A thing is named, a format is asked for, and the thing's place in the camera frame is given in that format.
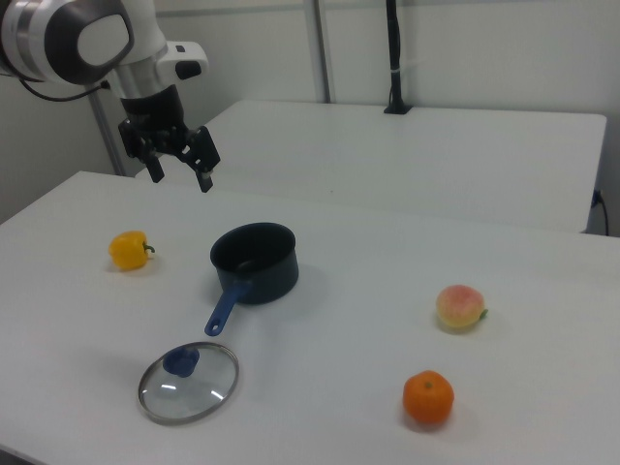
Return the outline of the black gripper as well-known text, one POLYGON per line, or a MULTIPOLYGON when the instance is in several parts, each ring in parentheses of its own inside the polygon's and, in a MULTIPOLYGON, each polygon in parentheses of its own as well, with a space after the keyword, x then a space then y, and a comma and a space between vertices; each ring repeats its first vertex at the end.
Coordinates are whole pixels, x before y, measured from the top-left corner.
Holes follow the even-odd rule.
POLYGON ((121 105, 126 118, 118 130, 125 152, 144 164, 154 183, 165 175, 153 141, 183 141, 176 157, 194 172, 203 193, 213 187, 211 176, 221 161, 219 152, 205 126, 188 131, 174 84, 148 97, 121 99, 121 105))

